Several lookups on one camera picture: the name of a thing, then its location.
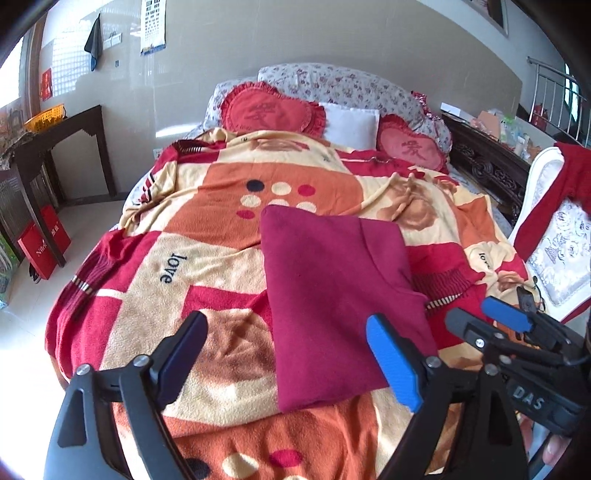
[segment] human hand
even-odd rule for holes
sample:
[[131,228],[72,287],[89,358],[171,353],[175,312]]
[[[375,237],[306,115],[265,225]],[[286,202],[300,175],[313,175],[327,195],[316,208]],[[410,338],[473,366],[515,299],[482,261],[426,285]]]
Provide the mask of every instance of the human hand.
[[[529,451],[533,439],[532,428],[534,427],[534,422],[524,416],[519,423],[519,427],[521,428],[525,450]],[[566,447],[569,446],[570,439],[561,437],[560,435],[554,435],[553,433],[550,435],[550,441],[546,444],[542,453],[542,460],[546,465],[554,466],[560,460],[560,457],[562,457]]]

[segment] cardboard box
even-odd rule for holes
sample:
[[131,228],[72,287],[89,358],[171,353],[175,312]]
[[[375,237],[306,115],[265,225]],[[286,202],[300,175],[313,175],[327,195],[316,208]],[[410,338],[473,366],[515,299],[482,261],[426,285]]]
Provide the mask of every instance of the cardboard box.
[[501,122],[499,117],[493,115],[489,112],[480,112],[478,115],[478,120],[480,120],[484,126],[486,127],[487,133],[493,137],[495,140],[499,140],[501,136]]

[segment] wooden side table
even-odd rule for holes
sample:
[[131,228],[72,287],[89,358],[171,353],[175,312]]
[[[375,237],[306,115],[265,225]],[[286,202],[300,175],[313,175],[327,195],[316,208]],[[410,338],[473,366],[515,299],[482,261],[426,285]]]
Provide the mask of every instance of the wooden side table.
[[[105,176],[109,197],[115,197],[117,191],[115,189],[113,171],[111,170],[111,164],[109,162],[109,153],[107,151],[105,129],[103,126],[102,107],[100,105],[73,115],[69,118],[65,118],[60,123],[55,124],[52,127],[49,127],[47,130],[35,135],[31,141],[19,145],[13,153],[10,169],[0,170],[0,181],[8,180],[10,178],[16,178],[18,180],[22,196],[25,200],[25,204],[27,205],[31,217],[41,232],[43,240],[45,240],[45,243],[49,247],[49,250],[53,254],[58,265],[61,267],[66,264],[66,260],[54,242],[47,225],[43,221],[41,209],[33,193],[31,182],[39,175],[41,167],[43,166],[46,158],[48,158],[47,153],[59,142],[65,140],[80,130],[84,130],[84,132],[86,132],[91,137],[96,137],[96,143],[99,148],[100,163],[103,168],[103,175]],[[48,171],[50,173],[54,172],[54,177],[57,179],[57,174],[55,174],[55,166],[53,164],[48,165]],[[16,251],[11,240],[7,238],[7,241],[9,242],[11,248]]]
[[530,164],[488,135],[447,114],[443,121],[452,132],[452,165],[467,171],[501,200],[499,211],[515,226],[523,206]]

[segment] white box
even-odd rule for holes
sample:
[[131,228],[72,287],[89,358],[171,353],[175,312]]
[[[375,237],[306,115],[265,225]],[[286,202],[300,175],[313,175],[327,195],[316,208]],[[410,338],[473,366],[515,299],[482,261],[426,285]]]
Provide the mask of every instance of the white box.
[[471,120],[474,119],[474,117],[472,115],[470,115],[468,112],[461,110],[457,106],[449,105],[448,103],[441,102],[441,111],[445,112],[445,113],[449,113],[449,114],[456,116],[458,118],[461,118],[462,120],[465,120],[466,122],[470,122]]

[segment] orange blanket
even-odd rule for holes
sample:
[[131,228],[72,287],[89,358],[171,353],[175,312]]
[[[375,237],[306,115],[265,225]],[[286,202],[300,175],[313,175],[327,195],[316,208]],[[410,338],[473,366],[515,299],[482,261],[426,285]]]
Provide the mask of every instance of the orange blanket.
[[[445,312],[486,295],[515,304],[515,286],[533,283],[492,220],[487,196],[404,161],[370,160],[374,154],[287,132],[220,128],[168,147],[142,197],[125,205],[118,227],[64,288],[47,350],[67,377],[84,362],[120,367],[201,310],[208,340],[178,400],[163,412],[196,478],[376,478],[411,417],[389,389],[278,414],[261,210],[278,204],[396,221],[409,248],[424,247],[413,281],[430,299],[440,355],[452,365],[477,364],[478,356],[445,333]],[[441,290],[426,273],[445,266],[438,252],[449,246],[463,250],[464,272],[473,278],[434,296]],[[120,408],[116,418],[127,437]],[[442,466],[456,420],[453,410],[434,468]],[[124,446],[133,471],[138,458]]]

